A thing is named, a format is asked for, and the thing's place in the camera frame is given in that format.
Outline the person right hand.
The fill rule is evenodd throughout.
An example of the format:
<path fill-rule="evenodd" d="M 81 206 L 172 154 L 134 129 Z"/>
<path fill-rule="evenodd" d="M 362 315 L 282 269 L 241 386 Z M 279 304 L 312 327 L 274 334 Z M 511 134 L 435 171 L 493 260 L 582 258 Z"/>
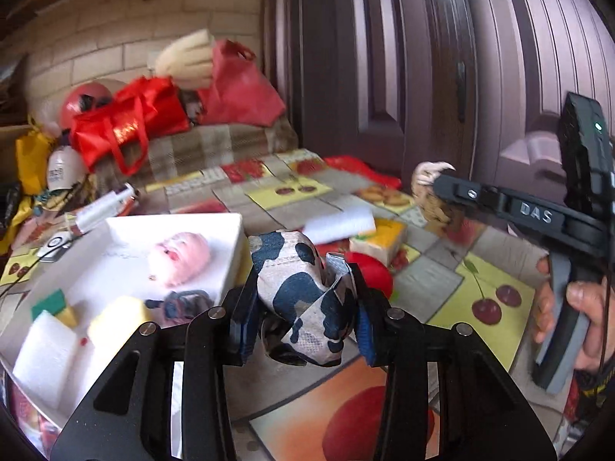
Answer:
<path fill-rule="evenodd" d="M 573 282 L 567 287 L 566 298 L 569 305 L 583 313 L 590 325 L 577 354 L 574 368 L 590 375 L 600 373 L 608 378 L 614 377 L 614 290 L 610 288 L 607 277 L 600 283 Z M 540 345 L 552 334 L 557 324 L 553 314 L 555 294 L 549 281 L 537 290 L 533 308 L 533 337 Z"/>

